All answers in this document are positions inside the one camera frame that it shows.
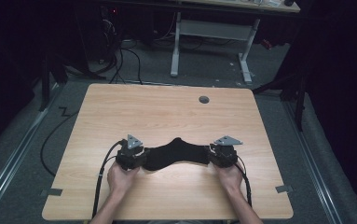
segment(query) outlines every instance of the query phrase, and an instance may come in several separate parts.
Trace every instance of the white desk frame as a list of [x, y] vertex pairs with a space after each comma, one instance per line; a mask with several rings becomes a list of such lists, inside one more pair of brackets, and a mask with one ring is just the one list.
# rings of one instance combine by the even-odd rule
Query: white desk frame
[[175, 28], [175, 45], [172, 53], [171, 76], [178, 76], [180, 35], [197, 35], [246, 41], [243, 52], [239, 53], [239, 61], [245, 83], [252, 84], [251, 73], [247, 64], [247, 57], [250, 52], [251, 45], [253, 44], [259, 22], [260, 20], [256, 19], [253, 26], [242, 26], [217, 22], [181, 20], [181, 13], [178, 12]]

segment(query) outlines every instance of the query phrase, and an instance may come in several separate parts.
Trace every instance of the wire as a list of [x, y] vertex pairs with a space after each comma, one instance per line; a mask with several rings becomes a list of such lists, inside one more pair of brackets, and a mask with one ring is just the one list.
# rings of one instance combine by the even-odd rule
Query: wire
[[212, 45], [217, 45], [217, 46], [224, 46], [224, 45], [234, 44], [234, 43], [238, 42], [238, 40], [229, 39], [229, 40], [225, 40], [225, 42], [223, 42], [223, 43], [218, 43], [218, 42], [216, 42], [214, 40], [210, 40], [210, 39], [206, 38], [204, 40], [204, 42], [207, 43], [207, 44], [212, 44]]
[[137, 57], [138, 60], [138, 72], [137, 72], [137, 77], [138, 80], [140, 81], [140, 84], [143, 85], [143, 82], [141, 81], [141, 77], [140, 77], [140, 72], [141, 72], [141, 61], [140, 61], [140, 57], [138, 57], [138, 54], [136, 54], [134, 51], [130, 50], [130, 49], [124, 49], [128, 52], [131, 52], [132, 54], [135, 55], [135, 57]]
[[195, 46], [194, 48], [186, 48], [185, 46], [183, 46], [183, 45], [181, 45], [181, 44], [180, 44], [180, 47], [181, 47], [182, 49], [195, 50], [195, 49], [200, 48], [200, 47], [203, 45], [203, 43], [204, 43], [204, 38], [201, 37], [199, 41], [200, 41], [200, 43], [199, 43], [197, 46]]
[[242, 159], [240, 158], [240, 161], [244, 167], [244, 170], [242, 170], [237, 163], [235, 163], [234, 165], [237, 167], [237, 169], [240, 170], [241, 174], [242, 174], [242, 178], [244, 179], [244, 182], [245, 182], [245, 186], [247, 188], [247, 201], [248, 201], [248, 204], [252, 207], [252, 198], [251, 198], [251, 186], [250, 186], [250, 181], [248, 179], [248, 176], [247, 176], [247, 171], [245, 169], [245, 164], [244, 162], [242, 161]]
[[119, 48], [119, 52], [120, 52], [120, 65], [119, 65], [119, 67], [117, 67], [117, 71], [116, 71], [115, 74], [112, 76], [111, 80], [109, 81], [109, 84], [111, 84], [111, 83], [114, 81], [114, 79], [115, 79], [116, 76], [119, 76], [119, 71], [120, 71], [120, 69], [122, 68], [122, 65], [123, 65], [123, 53], [122, 53], [122, 48]]
[[100, 188], [102, 186], [102, 181], [103, 181], [103, 171], [104, 171], [104, 167], [106, 165], [106, 163], [111, 160], [114, 157], [108, 158], [109, 155], [111, 154], [112, 150], [114, 150], [114, 148], [117, 145], [122, 145], [122, 141], [118, 141], [116, 142], [113, 146], [111, 146], [111, 148], [109, 148], [108, 153], [105, 155], [105, 158], [103, 160], [103, 164], [102, 167], [100, 168], [100, 172], [99, 172], [99, 177], [97, 179], [97, 186], [96, 186], [96, 192], [95, 192], [95, 196], [94, 196], [94, 205], [93, 205], [93, 214], [92, 217], [95, 217], [97, 214], [97, 207], [99, 205], [99, 198], [100, 198]]
[[41, 163], [44, 166], [45, 170], [47, 170], [47, 172], [52, 175], [52, 176], [56, 176], [55, 173], [53, 173], [45, 164], [44, 161], [44, 149], [45, 149], [45, 145], [47, 144], [49, 138], [64, 124], [65, 121], [67, 121], [68, 119], [72, 118], [74, 115], [76, 115], [77, 113], [79, 113], [79, 110], [76, 111], [74, 114], [70, 115], [69, 117], [67, 117], [66, 119], [64, 119], [62, 122], [60, 122], [53, 130], [52, 132], [48, 135], [48, 137], [45, 139], [44, 143], [42, 144], [41, 147], [41, 152], [40, 152], [40, 158], [41, 158]]
[[[171, 46], [171, 45], [174, 44], [174, 40], [170, 40], [171, 37], [173, 37], [173, 36], [170, 36], [169, 38], [164, 38], [164, 39], [162, 39], [162, 40], [157, 40], [157, 41], [155, 41], [154, 43], [155, 43], [156, 45], [163, 46], [163, 47]], [[169, 43], [168, 43], [168, 44], [160, 44], [160, 43], [158, 43], [158, 42], [169, 42]]]
[[168, 31], [164, 36], [162, 36], [161, 38], [155, 39], [155, 41], [164, 40], [164, 39], [168, 39], [168, 38], [171, 38], [171, 37], [175, 36], [175, 35], [170, 35], [170, 36], [167, 36], [167, 35], [169, 35], [170, 32], [172, 31], [172, 27], [173, 27], [174, 22], [175, 22], [175, 16], [176, 16], [176, 14], [177, 14], [177, 13], [174, 12], [174, 14], [172, 15], [172, 24], [170, 25], [169, 31]]

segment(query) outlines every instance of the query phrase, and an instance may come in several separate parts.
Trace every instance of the desk surface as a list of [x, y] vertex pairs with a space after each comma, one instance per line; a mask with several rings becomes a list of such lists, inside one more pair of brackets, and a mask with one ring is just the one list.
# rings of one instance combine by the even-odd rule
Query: desk surface
[[244, 7], [252, 9], [270, 10], [270, 11], [280, 11], [280, 12], [300, 12], [300, 7], [297, 3], [294, 3], [290, 7], [283, 3], [283, 0], [273, 0], [276, 3], [280, 3], [278, 7], [273, 7], [268, 4], [255, 4], [253, 1], [248, 0], [180, 0], [182, 2], [188, 3], [202, 3], [210, 5], [219, 5], [224, 7]]
[[[199, 102], [200, 96], [210, 99]], [[91, 219], [97, 175], [108, 149], [127, 134], [159, 147], [175, 137], [208, 145], [229, 135], [245, 162], [253, 206], [261, 218], [293, 215], [254, 96], [245, 89], [138, 85], [89, 86], [48, 196], [43, 218]], [[108, 193], [104, 176], [100, 206]], [[245, 184], [241, 190], [245, 195]], [[178, 162], [160, 171], [140, 170], [117, 219], [232, 219], [235, 214], [211, 164]]]

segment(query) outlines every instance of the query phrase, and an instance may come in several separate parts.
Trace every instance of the forearm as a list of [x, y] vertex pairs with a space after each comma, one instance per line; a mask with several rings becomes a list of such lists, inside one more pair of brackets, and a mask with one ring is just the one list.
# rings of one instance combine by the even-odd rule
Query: forearm
[[97, 215], [90, 222], [91, 224], [111, 224], [114, 220], [116, 210], [123, 200], [124, 193], [118, 190], [113, 190], [106, 198], [103, 206], [97, 212]]
[[263, 223], [253, 208], [245, 201], [239, 189], [227, 190], [227, 195], [239, 218], [240, 224]]

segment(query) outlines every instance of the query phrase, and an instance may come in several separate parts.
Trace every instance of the gray carpet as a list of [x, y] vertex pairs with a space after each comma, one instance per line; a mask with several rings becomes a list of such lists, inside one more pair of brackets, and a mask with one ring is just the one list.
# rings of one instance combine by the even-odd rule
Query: gray carpet
[[[196, 46], [196, 43], [192, 42], [185, 44], [186, 46], [183, 47], [193, 48]], [[284, 46], [266, 50], [261, 46], [254, 45], [248, 59], [254, 84], [248, 86], [242, 81], [236, 54], [229, 53], [237, 50], [239, 44], [233, 43], [224, 46], [228, 49], [227, 52], [215, 44], [203, 44], [197, 50], [183, 49], [178, 78], [169, 76], [171, 46], [156, 45], [149, 48], [138, 44], [131, 50], [135, 51], [141, 59], [141, 79], [144, 83], [252, 89], [273, 78], [281, 64], [281, 58], [289, 48]], [[123, 54], [124, 63], [120, 71], [121, 77], [126, 82], [138, 80], [136, 57], [125, 50]], [[99, 67], [98, 64], [91, 65], [92, 69]], [[111, 78], [114, 72], [115, 69], [105, 75]], [[67, 114], [76, 112], [83, 101], [87, 86], [92, 82], [95, 81], [83, 77], [70, 77], [68, 83], [63, 87], [35, 135], [21, 167], [0, 201], [0, 223], [49, 223], [41, 217], [46, 197], [41, 196], [40, 193], [43, 189], [50, 188], [53, 178], [41, 165], [40, 150], [47, 136], [65, 119], [59, 107], [67, 107]], [[37, 97], [21, 111], [0, 138], [0, 170], [36, 116], [38, 106], [40, 106], [40, 91], [36, 89], [35, 92]], [[295, 128], [292, 126], [280, 98], [273, 91], [269, 91], [256, 95], [255, 99], [265, 123], [282, 179], [286, 185], [290, 185], [294, 189], [288, 194], [294, 209], [294, 216], [288, 220], [265, 220], [265, 223], [329, 223], [309, 175], [309, 170], [304, 164]], [[59, 166], [75, 119], [76, 117], [67, 120], [46, 144], [45, 162], [53, 172], [56, 172]], [[325, 182], [332, 192], [343, 223], [357, 223], [355, 194], [324, 138], [310, 100], [306, 101], [303, 119], [304, 134]]]

